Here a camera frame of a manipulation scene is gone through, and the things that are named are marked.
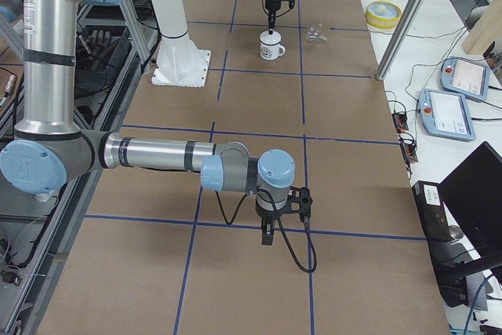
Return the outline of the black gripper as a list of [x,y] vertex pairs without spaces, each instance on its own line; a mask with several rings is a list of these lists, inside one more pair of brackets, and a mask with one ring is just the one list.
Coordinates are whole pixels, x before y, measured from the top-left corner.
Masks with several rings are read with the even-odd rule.
[[264,0],[267,11],[267,30],[272,33],[275,29],[276,13],[281,9],[282,0]]
[[256,213],[261,219],[261,244],[272,245],[274,240],[275,221],[278,219],[278,211],[257,209]]

